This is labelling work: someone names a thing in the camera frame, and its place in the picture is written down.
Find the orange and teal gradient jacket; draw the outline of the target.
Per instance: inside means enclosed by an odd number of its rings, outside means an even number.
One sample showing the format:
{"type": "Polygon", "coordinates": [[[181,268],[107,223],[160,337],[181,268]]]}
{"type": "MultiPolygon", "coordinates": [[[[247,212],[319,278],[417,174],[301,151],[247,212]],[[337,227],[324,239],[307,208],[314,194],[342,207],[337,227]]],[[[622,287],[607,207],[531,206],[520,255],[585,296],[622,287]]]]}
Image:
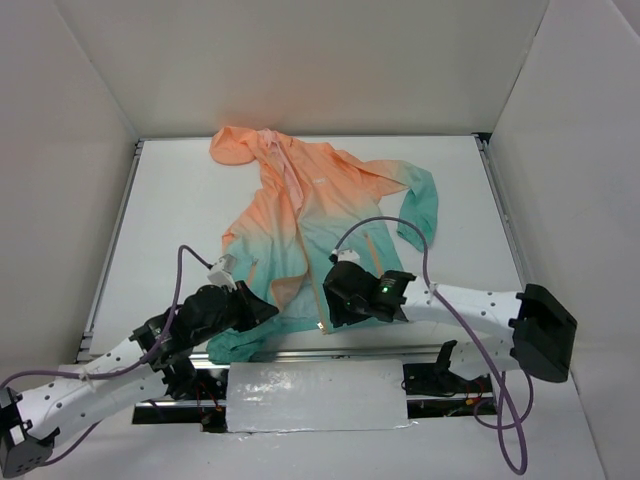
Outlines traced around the orange and teal gradient jacket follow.
{"type": "Polygon", "coordinates": [[[323,282],[335,246],[351,248],[375,274],[402,267],[382,198],[403,193],[397,235],[421,250],[434,240],[439,197],[432,174],[401,160],[362,161],[328,143],[306,143],[283,133],[227,126],[210,144],[224,166],[259,165],[261,187],[222,236],[242,280],[278,315],[246,332],[213,337],[215,363],[246,362],[271,338],[318,329],[333,332],[323,282]]]}

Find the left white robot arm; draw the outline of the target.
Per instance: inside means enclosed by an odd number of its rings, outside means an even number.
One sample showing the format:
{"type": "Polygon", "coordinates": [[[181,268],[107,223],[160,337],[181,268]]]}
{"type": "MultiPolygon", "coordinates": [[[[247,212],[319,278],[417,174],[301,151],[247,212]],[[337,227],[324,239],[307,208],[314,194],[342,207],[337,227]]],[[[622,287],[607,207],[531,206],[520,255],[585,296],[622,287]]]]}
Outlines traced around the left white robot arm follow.
{"type": "Polygon", "coordinates": [[[228,330],[252,330],[278,314],[242,281],[206,285],[147,320],[106,354],[48,383],[18,391],[1,384],[1,475],[16,478],[58,462],[55,448],[86,437],[136,403],[182,399],[196,386],[194,348],[228,330]]]}

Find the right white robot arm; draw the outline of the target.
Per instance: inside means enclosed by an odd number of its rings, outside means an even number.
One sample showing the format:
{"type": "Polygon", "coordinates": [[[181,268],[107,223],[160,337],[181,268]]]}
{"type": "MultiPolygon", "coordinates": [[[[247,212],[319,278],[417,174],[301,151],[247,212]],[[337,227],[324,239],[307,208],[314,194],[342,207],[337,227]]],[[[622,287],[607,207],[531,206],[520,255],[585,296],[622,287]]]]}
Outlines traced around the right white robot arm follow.
{"type": "Polygon", "coordinates": [[[577,322],[543,286],[529,284],[521,292],[474,290],[428,284],[395,270],[376,277],[343,260],[331,268],[323,288],[335,328],[369,319],[461,327],[466,340],[444,342],[436,360],[435,379],[446,391],[510,370],[550,383],[569,377],[577,322]]]}

